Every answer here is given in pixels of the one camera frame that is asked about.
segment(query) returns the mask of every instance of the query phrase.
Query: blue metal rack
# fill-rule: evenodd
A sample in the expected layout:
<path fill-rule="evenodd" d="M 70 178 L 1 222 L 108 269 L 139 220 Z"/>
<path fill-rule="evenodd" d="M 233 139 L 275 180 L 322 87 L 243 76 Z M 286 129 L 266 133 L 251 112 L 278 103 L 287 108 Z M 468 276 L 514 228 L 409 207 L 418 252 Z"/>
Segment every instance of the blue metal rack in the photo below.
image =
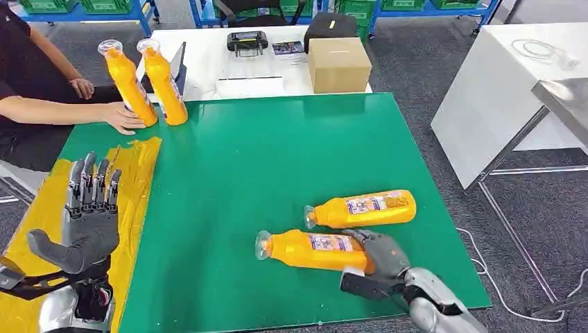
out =
<path fill-rule="evenodd" d="M 212 1 L 206 1 L 205 6 L 202 8 L 202 14 L 200 15 L 199 10 L 198 10 L 198 4 L 196 4 L 196 1 L 199 0 L 188 0 L 190 3 L 190 9 L 192 10 L 192 17 L 194 18 L 194 23 L 196 24 L 196 28 L 202 28 L 203 26 L 208 26 L 209 28 L 212 28 L 213 26 L 217 26 L 218 25 L 218 17 L 215 16 L 214 14 L 214 7 L 212 5 Z M 318 10 L 318 1 L 322 1 L 322 8 L 326 8 L 327 7 L 327 3 L 329 3 L 329 0 L 316 0 L 317 3 L 315 3 L 314 7 L 313 7 L 313 12 L 316 12 Z M 292 20 L 292 17 L 286 17 L 286 21 L 288 20 Z M 301 16 L 298 18 L 298 24 L 310 24 L 312 21 L 312 17 L 308 17 L 308 16 Z"/>
<path fill-rule="evenodd" d="M 62 14 L 28 14 L 21 6 L 12 7 L 24 21 L 27 22 L 83 22 L 83 21 L 139 21 L 145 32 L 145 37 L 151 36 L 149 19 L 159 23 L 159 11 L 155 0 L 131 0 L 132 9 L 128 14 L 98 14 L 88 15 L 81 4 L 77 3 L 71 12 Z"/>
<path fill-rule="evenodd" d="M 374 29 L 378 17 L 479 16 L 481 19 L 478 28 L 475 28 L 474 31 L 472 31 L 472 35 L 477 35 L 480 32 L 480 28 L 492 19 L 501 2 L 502 0 L 491 0 L 488 7 L 481 6 L 473 9 L 437 9 L 432 2 L 426 0 L 423 10 L 384 11 L 381 9 L 382 0 L 377 0 L 374 16 L 370 23 L 370 38 L 374 36 Z"/>

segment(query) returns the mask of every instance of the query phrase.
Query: yellow mat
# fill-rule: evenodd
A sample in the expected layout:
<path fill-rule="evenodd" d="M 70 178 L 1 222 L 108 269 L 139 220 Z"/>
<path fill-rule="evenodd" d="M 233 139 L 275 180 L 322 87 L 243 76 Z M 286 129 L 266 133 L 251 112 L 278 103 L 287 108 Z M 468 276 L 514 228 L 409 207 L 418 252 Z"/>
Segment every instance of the yellow mat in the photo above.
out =
<path fill-rule="evenodd" d="M 111 167 L 107 173 L 110 178 L 113 170 L 120 169 L 123 174 L 119 185 L 119 233 L 121 242 L 112 253 L 112 265 L 108 271 L 110 284 L 114 287 L 116 309 L 112 322 L 112 332 L 118 332 L 128 287 L 135 267 L 139 240 L 153 170 L 159 153 L 161 139 L 152 137 L 147 141 L 133 141 L 128 148 L 111 148 L 107 158 Z M 32 254 L 26 242 L 26 233 L 35 228 L 43 229 L 51 240 L 61 240 L 61 220 L 65 205 L 65 193 L 69 181 L 71 162 L 58 160 L 45 180 L 39 194 L 29 207 L 20 228 L 11 241 L 5 256 L 17 263 L 27 275 L 43 275 L 59 271 L 59 268 Z M 36 300 L 21 300 L 0 293 L 0 327 L 2 332 L 37 333 L 39 310 L 43 297 Z"/>

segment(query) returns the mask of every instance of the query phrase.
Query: card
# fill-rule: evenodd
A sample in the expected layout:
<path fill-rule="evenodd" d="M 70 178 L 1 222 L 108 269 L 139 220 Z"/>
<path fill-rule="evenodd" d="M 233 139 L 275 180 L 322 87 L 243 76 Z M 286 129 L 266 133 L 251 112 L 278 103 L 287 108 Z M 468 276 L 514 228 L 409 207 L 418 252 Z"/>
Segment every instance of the card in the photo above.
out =
<path fill-rule="evenodd" d="M 272 48 L 274 49 L 274 54 L 276 56 L 283 54 L 304 53 L 304 47 L 302 46 L 302 42 L 299 40 L 296 42 L 273 43 Z"/>

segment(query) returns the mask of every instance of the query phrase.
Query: black shirt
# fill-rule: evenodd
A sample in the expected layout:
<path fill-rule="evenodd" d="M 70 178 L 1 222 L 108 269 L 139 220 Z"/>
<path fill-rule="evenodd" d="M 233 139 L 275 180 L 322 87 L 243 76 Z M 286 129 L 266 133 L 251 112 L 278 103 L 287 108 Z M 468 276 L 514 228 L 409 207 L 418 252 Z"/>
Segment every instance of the black shirt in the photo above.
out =
<path fill-rule="evenodd" d="M 31 40 L 31 28 L 0 0 L 0 100 L 20 95 L 61 103 L 79 98 L 67 78 Z M 10 120 L 0 118 L 0 128 Z"/>
<path fill-rule="evenodd" d="M 79 103 L 67 78 L 31 40 L 31 28 L 0 0 L 0 101 L 23 96 Z M 49 171 L 73 126 L 15 123 L 0 115 L 0 159 Z"/>

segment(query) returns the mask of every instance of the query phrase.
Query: white cable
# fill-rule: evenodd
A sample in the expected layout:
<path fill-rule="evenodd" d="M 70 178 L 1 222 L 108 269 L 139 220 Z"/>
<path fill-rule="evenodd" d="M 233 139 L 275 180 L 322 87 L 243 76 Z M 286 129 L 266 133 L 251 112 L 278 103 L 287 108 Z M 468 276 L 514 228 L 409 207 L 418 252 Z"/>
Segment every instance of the white cable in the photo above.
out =
<path fill-rule="evenodd" d="M 476 271 L 479 275 L 486 275 L 488 276 L 488 279 L 490 280 L 490 283 L 492 283 L 492 286 L 494 286 L 494 289 L 496 290 L 496 293 L 498 294 L 498 297 L 500 298 L 500 302 L 502 303 L 502 305 L 504 306 L 504 308 L 509 311 L 511 314 L 514 314 L 515 316 L 524 318 L 524 319 L 528 319 L 530 321 L 541 321 L 544 323 L 557 323 L 559 321 L 561 321 L 564 318 L 564 315 L 566 314 L 565 311 L 559 311 L 562 314 L 560 315 L 559 318 L 557 319 L 543 319 L 543 318 L 535 318 L 535 317 L 529 317 L 529 316 L 525 316 L 523 314 L 519 314 L 517 312 L 512 311 L 508 305 L 506 305 L 506 302 L 504 301 L 504 298 L 502 297 L 502 293 L 500 292 L 500 290 L 498 289 L 498 286 L 496 285 L 496 282 L 494 281 L 494 278 L 490 275 L 490 272 L 488 271 L 488 266 L 486 265 L 486 261 L 484 260 L 484 257 L 482 257 L 482 254 L 480 253 L 480 250 L 478 249 L 478 246 L 476 245 L 476 242 L 474 241 L 474 236 L 472 236 L 472 234 L 467 231 L 466 229 L 462 229 L 462 228 L 456 228 L 457 230 L 461 231 L 461 232 L 465 232 L 468 236 L 469 236 L 469 240 L 472 242 L 472 246 L 474 247 L 474 250 L 476 250 L 476 253 L 478 254 L 478 257 L 480 257 L 480 261 L 478 261 L 477 259 L 472 259 L 470 258 L 473 262 L 477 263 L 478 265 L 480 265 L 483 268 L 483 271 L 478 272 Z M 584 274 L 588 272 L 588 268 L 586 268 L 585 270 L 582 271 L 582 274 L 580 274 L 580 283 L 578 284 L 578 286 L 571 291 L 567 297 L 571 297 L 573 294 L 577 293 L 578 290 L 580 290 L 580 288 L 582 288 L 582 285 L 584 284 Z"/>
<path fill-rule="evenodd" d="M 517 50 L 517 52 L 521 54 L 521 56 L 537 60 L 553 60 L 555 59 L 558 51 L 563 51 L 540 40 L 513 40 L 510 44 L 512 47 L 514 47 L 515 50 Z M 540 48 L 543 48 L 545 52 L 533 51 L 529 48 L 529 45 L 539 46 Z"/>
<path fill-rule="evenodd" d="M 556 62 L 560 68 L 565 70 L 570 70 L 580 64 L 580 59 L 575 55 L 540 40 L 513 40 L 510 45 L 523 57 L 547 64 Z M 542 51 L 533 51 L 529 47 L 531 45 L 538 46 Z"/>

